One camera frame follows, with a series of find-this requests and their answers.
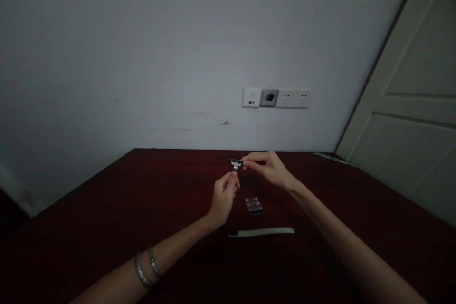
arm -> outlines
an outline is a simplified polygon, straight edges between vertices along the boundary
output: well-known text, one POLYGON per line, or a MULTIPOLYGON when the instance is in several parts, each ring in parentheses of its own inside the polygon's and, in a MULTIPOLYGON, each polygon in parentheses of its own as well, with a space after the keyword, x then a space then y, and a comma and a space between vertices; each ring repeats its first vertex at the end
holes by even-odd
MULTIPOLYGON (((160 276, 165 274, 195 243, 226 222, 239 187, 237 174, 227 173, 215 182, 212 205, 206 216, 153 246, 155 265, 160 276)), ((139 260, 146 278, 149 282, 155 283, 157 279, 150 264, 149 251, 143 251, 139 260)), ((133 261, 134 259, 131 259, 105 275, 72 303, 138 302, 148 290, 141 284, 133 261)))
POLYGON ((413 287, 298 181, 275 152, 254 152, 242 160, 244 169, 256 170, 294 197, 369 300, 373 303, 426 303, 413 287))

white door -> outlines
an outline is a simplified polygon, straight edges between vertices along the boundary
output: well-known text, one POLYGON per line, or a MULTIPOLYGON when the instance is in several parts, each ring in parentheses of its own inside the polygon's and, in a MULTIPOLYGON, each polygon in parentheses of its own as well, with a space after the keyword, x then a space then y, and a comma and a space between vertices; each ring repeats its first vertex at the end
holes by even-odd
POLYGON ((455 147, 456 0, 407 0, 336 153, 456 227, 455 147))

table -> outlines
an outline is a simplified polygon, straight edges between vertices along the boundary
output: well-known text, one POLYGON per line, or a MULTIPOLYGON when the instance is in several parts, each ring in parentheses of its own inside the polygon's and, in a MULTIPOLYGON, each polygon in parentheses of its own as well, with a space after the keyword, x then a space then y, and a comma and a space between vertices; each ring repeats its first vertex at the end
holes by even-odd
MULTIPOLYGON (((242 151, 134 149, 0 241, 4 303, 67 303, 96 280, 196 221, 213 182, 242 151)), ((289 170, 431 303, 456 302, 456 229, 360 169, 279 152, 289 170)), ((197 243, 143 302, 363 302, 304 211, 251 171, 225 226, 197 243), (265 213, 252 217, 245 198, 265 213), (230 229, 294 235, 229 238, 230 229)))

bracelet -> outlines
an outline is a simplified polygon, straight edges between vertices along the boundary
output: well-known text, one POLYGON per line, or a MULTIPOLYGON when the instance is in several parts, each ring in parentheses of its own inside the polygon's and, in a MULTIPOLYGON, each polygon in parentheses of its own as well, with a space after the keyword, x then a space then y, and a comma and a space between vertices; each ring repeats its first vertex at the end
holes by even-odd
POLYGON ((139 264, 139 252, 138 254, 136 254, 136 258, 134 260, 134 267, 136 268, 136 273, 138 274, 141 284, 143 284, 148 290, 150 290, 152 288, 152 284, 149 280, 147 280, 143 273, 143 270, 141 269, 141 265, 139 264))
POLYGON ((152 254, 152 245, 149 245, 149 256, 151 258, 151 266, 152 266, 153 272, 155 273, 155 277, 157 278, 157 280, 159 280, 161 277, 160 277, 160 274, 158 273, 157 266, 155 266, 155 259, 153 258, 153 254, 152 254))

razor head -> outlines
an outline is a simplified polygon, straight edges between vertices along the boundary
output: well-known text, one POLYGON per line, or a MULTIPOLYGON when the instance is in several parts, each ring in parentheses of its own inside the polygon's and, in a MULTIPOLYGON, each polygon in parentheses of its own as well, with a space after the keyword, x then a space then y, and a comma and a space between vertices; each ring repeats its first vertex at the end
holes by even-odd
POLYGON ((233 171, 237 171, 239 166, 242 166, 243 161, 240 161, 238 159, 233 159, 230 158, 228 159, 231 165, 233 165, 233 171))

